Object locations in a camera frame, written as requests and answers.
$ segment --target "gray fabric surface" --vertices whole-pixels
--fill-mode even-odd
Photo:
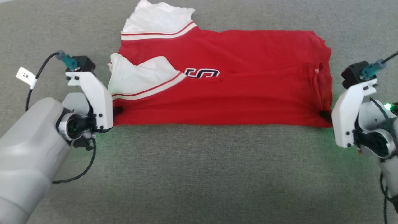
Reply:
[[[109,56],[138,0],[16,0],[0,4],[0,136],[23,114],[28,86],[20,66],[37,72],[63,49],[88,55],[107,84]],[[341,72],[398,50],[396,0],[166,0],[195,8],[202,29],[309,29],[332,48],[335,100]],[[62,100],[64,66],[51,60],[32,103]],[[398,101],[398,60],[382,71],[382,102]],[[58,178],[91,157],[71,151]],[[382,223],[377,159],[334,144],[331,129],[297,126],[124,126],[98,136],[86,176],[53,186],[29,223]],[[389,205],[390,222],[397,215]]]

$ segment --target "red stripe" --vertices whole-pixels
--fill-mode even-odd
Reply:
[[[185,30],[189,25],[193,23],[190,22],[188,25],[186,25],[182,30],[178,31],[177,33],[122,33],[122,36],[140,36],[140,35],[175,35],[178,33],[181,33],[183,30]]]
[[[142,93],[151,91],[151,90],[153,90],[153,89],[156,89],[156,88],[158,88],[158,87],[160,87],[160,86],[162,86],[162,85],[164,85],[164,84],[166,84],[166,83],[169,83],[169,82],[173,81],[174,79],[176,79],[180,74],[182,74],[182,73],[179,73],[179,74],[176,75],[174,78],[170,79],[169,81],[167,81],[167,82],[165,82],[165,83],[162,83],[162,84],[160,84],[160,85],[158,85],[158,86],[152,87],[152,88],[150,88],[150,89],[147,89],[147,90],[142,91],[142,92],[139,92],[139,93],[130,94],[130,95],[117,93],[117,94],[114,94],[114,95],[112,95],[112,96],[136,96],[136,95],[139,95],[139,94],[142,94]]]

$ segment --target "teal connector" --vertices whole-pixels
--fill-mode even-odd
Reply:
[[[380,59],[378,61],[376,61],[374,64],[370,64],[368,67],[364,68],[361,71],[362,77],[365,80],[369,80],[371,78],[373,78],[374,76],[376,76],[376,73],[385,68],[387,64],[382,64],[383,59]]]
[[[77,69],[78,63],[75,59],[73,59],[71,56],[67,55],[64,51],[57,51],[57,52],[59,52],[59,54],[56,56],[56,58],[58,60],[63,61],[69,70],[74,71]]]

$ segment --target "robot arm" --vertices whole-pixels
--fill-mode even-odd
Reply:
[[[332,122],[338,146],[356,145],[363,155],[379,158],[381,177],[384,177],[391,196],[387,200],[398,212],[398,119],[378,100],[363,102],[365,96],[376,92],[377,70],[385,68],[385,62],[393,56],[371,65],[366,61],[359,62],[343,72],[343,86],[347,90],[332,111]]]
[[[112,97],[92,73],[94,64],[85,56],[76,61],[66,76],[83,93],[62,103],[38,101],[0,139],[0,224],[26,223],[71,147],[89,147],[96,133],[113,127]]]

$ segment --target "black cable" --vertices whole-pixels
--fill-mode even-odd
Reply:
[[[44,61],[44,63],[42,64],[41,68],[39,69],[39,71],[37,72],[36,75],[36,80],[39,79],[39,76],[41,74],[41,72],[43,71],[44,67],[46,67],[47,62],[53,57],[59,55],[59,52],[54,52],[52,53],[50,56],[48,56],[48,58]],[[29,93],[27,94],[27,98],[26,98],[26,107],[25,107],[25,112],[29,109],[29,101],[30,101],[30,96],[32,95],[32,90],[33,89],[29,89]]]
[[[387,220],[387,201],[391,201],[391,199],[387,195],[388,187],[386,187],[386,189],[384,189],[384,186],[383,186],[383,173],[380,173],[380,189],[381,189],[381,192],[384,195],[384,200],[383,200],[384,224],[388,224],[388,220]]]
[[[79,175],[76,176],[76,177],[73,177],[73,178],[70,178],[70,179],[66,179],[66,180],[61,180],[61,181],[53,181],[53,184],[68,183],[68,182],[71,182],[71,181],[75,181],[75,180],[81,178],[82,176],[84,176],[84,175],[88,172],[88,170],[89,170],[89,169],[91,168],[91,166],[93,165],[94,159],[95,159],[95,157],[96,157],[96,152],[97,152],[96,140],[93,139],[93,138],[92,138],[92,140],[93,140],[93,156],[91,157],[91,161],[90,161],[90,163],[88,164],[88,167],[87,167],[81,174],[79,174]]]
[[[398,55],[398,51],[395,52],[393,55],[389,56],[388,58],[384,59],[384,61],[382,61],[381,63],[384,64],[384,63],[386,63],[387,61],[391,60],[393,57],[395,57],[397,55]]]
[[[388,224],[388,219],[387,219],[387,198],[384,197],[384,202],[383,202],[383,217],[384,217],[384,224]]]

